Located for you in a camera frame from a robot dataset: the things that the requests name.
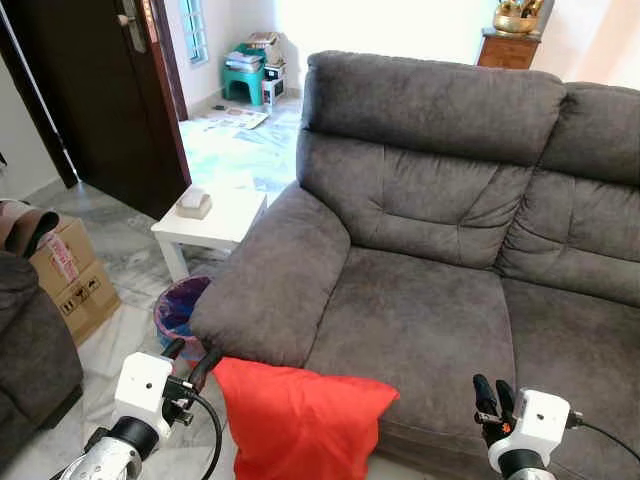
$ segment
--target gray upholstery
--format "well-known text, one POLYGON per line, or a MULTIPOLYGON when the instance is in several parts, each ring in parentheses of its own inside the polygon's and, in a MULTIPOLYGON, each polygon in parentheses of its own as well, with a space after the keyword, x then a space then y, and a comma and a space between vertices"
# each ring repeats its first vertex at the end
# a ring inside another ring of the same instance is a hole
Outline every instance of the gray upholstery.
MULTIPOLYGON (((496 478, 476 372, 515 370, 638 448, 640 93, 373 55, 309 63, 300 186, 205 291, 197 333, 397 387, 379 448, 438 478, 496 478)), ((625 455, 571 432, 553 468, 636 478, 625 455)))
POLYGON ((1 470, 82 380, 60 312, 31 264, 6 252, 0 252, 0 362, 1 470))

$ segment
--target window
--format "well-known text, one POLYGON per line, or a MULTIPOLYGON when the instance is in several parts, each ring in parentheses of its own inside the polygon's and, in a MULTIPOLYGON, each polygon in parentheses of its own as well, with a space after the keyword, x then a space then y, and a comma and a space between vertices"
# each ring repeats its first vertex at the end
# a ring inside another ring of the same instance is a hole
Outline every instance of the window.
POLYGON ((200 0, 180 0, 180 6, 189 61, 192 65, 206 62, 209 57, 200 0))

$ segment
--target door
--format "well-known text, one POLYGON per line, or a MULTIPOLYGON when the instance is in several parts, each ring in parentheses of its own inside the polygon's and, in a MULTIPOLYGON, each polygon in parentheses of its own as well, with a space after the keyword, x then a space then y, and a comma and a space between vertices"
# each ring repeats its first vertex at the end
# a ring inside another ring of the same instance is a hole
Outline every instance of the door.
POLYGON ((151 0, 0 0, 81 180, 154 218, 191 183, 151 0))

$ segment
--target wooden cabinet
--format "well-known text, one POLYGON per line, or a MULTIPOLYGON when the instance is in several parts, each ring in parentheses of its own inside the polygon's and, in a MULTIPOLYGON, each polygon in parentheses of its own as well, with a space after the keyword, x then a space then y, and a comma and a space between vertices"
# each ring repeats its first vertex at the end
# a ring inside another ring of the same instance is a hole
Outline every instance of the wooden cabinet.
POLYGON ((540 43, 539 34, 507 36, 493 28, 483 29, 484 43, 478 65, 527 70, 540 43))

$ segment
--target door handle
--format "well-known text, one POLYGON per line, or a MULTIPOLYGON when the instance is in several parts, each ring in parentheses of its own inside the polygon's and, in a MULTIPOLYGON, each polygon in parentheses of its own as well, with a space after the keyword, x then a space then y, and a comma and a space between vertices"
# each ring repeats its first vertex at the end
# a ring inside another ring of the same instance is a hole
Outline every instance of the door handle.
POLYGON ((129 28, 134 50, 138 53, 146 53, 147 44, 142 36, 135 0, 122 0, 122 8, 124 8, 124 15, 117 15, 118 24, 123 28, 129 28))

